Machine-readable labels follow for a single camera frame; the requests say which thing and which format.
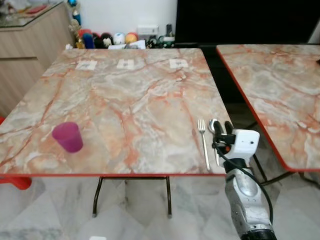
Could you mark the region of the silver metal spoon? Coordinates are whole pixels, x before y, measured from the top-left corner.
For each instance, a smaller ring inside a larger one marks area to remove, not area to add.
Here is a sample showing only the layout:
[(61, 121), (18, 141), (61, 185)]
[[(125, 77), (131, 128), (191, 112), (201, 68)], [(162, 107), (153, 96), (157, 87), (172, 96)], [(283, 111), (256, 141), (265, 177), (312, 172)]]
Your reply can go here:
[(215, 122), (217, 119), (212, 118), (208, 123), (208, 130), (212, 134), (212, 144), (211, 147), (214, 152), (215, 164), (218, 166), (220, 164), (219, 155), (217, 153), (217, 129), (215, 128)]

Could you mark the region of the silver metal fork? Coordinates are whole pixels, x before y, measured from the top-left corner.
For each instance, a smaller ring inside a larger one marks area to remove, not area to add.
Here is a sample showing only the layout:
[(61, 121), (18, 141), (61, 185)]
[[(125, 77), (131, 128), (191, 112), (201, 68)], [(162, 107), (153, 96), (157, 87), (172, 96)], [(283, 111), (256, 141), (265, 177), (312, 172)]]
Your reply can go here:
[(208, 148), (207, 148), (206, 138), (205, 138), (206, 128), (205, 128), (204, 119), (198, 119), (196, 126), (201, 138), (201, 146), (202, 146), (202, 151), (205, 158), (206, 171), (210, 172), (211, 166), (210, 166), (210, 158), (209, 158)]

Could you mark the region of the purple plastic cup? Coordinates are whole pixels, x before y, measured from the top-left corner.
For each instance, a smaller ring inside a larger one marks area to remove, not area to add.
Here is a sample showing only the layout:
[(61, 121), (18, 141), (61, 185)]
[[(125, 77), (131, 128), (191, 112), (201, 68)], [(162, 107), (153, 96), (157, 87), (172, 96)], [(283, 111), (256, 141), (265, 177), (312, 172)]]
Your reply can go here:
[(77, 153), (83, 148), (82, 134), (75, 122), (60, 123), (55, 126), (51, 135), (67, 153)]

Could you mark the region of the white paper tag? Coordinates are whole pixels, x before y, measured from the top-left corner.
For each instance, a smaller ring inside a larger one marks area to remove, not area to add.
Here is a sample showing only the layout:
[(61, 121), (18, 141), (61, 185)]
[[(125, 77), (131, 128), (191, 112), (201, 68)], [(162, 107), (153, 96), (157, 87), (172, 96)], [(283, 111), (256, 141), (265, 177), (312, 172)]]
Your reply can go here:
[(98, 61), (78, 61), (75, 69), (94, 71), (97, 65), (98, 65)]
[(120, 59), (116, 65), (117, 69), (133, 70), (135, 68), (134, 59)]
[(189, 63), (185, 59), (170, 59), (169, 66), (171, 69), (189, 67)]

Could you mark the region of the orange round toy figure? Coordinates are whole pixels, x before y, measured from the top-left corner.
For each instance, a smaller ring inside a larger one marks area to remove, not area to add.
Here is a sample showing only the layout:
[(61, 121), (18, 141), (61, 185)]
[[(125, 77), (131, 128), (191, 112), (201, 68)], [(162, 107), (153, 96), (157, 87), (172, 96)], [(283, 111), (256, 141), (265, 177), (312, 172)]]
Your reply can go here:
[(128, 32), (128, 34), (125, 35), (125, 44), (132, 44), (133, 42), (138, 41), (138, 35), (134, 32)]

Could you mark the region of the white round toy figure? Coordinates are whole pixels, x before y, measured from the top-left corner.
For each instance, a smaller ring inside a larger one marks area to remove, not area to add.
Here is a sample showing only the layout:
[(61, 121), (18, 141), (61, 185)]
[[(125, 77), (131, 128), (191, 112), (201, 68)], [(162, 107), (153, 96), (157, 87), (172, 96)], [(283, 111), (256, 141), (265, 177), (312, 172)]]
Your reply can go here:
[(113, 45), (124, 45), (126, 43), (125, 39), (126, 35), (122, 32), (116, 32), (112, 35)]

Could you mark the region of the black round toy figure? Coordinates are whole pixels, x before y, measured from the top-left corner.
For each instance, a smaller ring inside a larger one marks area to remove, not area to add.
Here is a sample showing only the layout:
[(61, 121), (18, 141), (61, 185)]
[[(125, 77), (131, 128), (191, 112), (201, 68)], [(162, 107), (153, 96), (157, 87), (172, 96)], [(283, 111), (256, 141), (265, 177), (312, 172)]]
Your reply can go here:
[(103, 34), (100, 35), (100, 39), (102, 41), (102, 49), (108, 49), (111, 45), (114, 44), (113, 36), (108, 33), (104, 32)]

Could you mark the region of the red round toy figure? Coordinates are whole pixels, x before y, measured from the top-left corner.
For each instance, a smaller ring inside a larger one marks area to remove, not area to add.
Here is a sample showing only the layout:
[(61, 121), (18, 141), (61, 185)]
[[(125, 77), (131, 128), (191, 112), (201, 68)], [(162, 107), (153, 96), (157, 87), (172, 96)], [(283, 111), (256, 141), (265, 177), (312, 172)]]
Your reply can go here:
[(90, 29), (80, 29), (77, 31), (78, 39), (82, 39), (86, 34), (93, 36), (93, 32)]

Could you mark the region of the blue gold figurine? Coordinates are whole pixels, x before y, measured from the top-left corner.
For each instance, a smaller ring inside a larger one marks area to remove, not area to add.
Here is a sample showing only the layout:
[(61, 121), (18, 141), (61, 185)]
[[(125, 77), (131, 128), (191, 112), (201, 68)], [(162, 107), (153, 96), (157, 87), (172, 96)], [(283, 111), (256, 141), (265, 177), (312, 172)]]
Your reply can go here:
[(71, 18), (77, 21), (78, 25), (82, 25), (82, 16), (79, 12), (79, 3), (78, 0), (67, 0), (67, 3), (70, 7)]

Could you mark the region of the light wooden cabinet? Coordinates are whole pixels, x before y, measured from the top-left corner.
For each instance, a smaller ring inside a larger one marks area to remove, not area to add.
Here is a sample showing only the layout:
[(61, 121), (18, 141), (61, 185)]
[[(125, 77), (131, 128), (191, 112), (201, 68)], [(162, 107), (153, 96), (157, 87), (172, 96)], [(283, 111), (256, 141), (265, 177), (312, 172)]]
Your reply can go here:
[(6, 117), (74, 42), (68, 4), (53, 2), (28, 23), (0, 23), (0, 116)]

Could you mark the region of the red flat book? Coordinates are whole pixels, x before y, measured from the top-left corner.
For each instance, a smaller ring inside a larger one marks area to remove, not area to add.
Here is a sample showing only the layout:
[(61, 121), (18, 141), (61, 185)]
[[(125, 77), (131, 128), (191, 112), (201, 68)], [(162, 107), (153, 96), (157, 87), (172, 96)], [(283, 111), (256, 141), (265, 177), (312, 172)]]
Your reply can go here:
[(27, 15), (37, 14), (37, 13), (45, 10), (48, 6), (49, 6), (48, 4), (42, 4), (42, 5), (39, 5), (39, 6), (28, 7), (25, 10), (24, 13), (27, 14)]

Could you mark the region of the black metal table frame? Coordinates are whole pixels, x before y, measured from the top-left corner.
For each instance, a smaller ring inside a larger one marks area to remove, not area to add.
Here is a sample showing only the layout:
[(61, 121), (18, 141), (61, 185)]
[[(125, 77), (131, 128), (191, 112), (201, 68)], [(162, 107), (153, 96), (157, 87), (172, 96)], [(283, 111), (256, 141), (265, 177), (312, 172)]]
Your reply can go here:
[[(282, 173), (281, 175), (279, 175), (277, 177), (274, 177), (272, 179), (267, 179), (267, 176), (265, 175), (265, 171), (264, 171), (264, 169), (262, 167), (262, 164), (259, 162), (259, 159), (256, 156), (256, 154), (253, 154), (253, 159), (254, 159), (254, 164), (256, 165), (258, 171), (260, 172), (260, 175), (263, 178), (263, 181), (259, 183), (261, 186), (272, 185), (274, 183), (277, 183), (277, 182), (281, 181), (282, 179), (285, 179), (285, 178), (288, 178), (288, 177), (292, 176), (295, 173), (295, 172), (292, 172), (292, 171), (287, 171), (287, 172)], [(314, 185), (317, 189), (320, 189), (320, 183), (314, 181), (311, 178), (307, 178), (306, 175), (304, 173), (302, 173), (302, 172), (299, 172), (298, 174), (299, 174), (299, 176), (300, 176), (300, 178), (302, 180), (304, 180), (307, 183), (311, 183), (311, 185)]]
[(166, 181), (166, 202), (167, 202), (167, 217), (173, 217), (172, 210), (172, 193), (170, 189), (170, 178), (169, 176), (100, 176), (94, 192), (93, 206), (92, 206), (92, 217), (95, 218), (98, 215), (98, 200), (103, 181), (106, 179), (114, 180), (133, 180), (133, 179), (146, 179), (146, 180), (165, 180)]

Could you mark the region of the white wall socket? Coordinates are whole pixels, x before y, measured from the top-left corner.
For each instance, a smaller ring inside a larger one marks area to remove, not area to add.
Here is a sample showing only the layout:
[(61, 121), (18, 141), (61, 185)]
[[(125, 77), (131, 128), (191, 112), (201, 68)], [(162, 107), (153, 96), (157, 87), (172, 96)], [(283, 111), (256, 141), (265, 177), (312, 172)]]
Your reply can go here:
[(157, 24), (142, 24), (137, 26), (136, 32), (138, 35), (158, 35), (160, 27)]

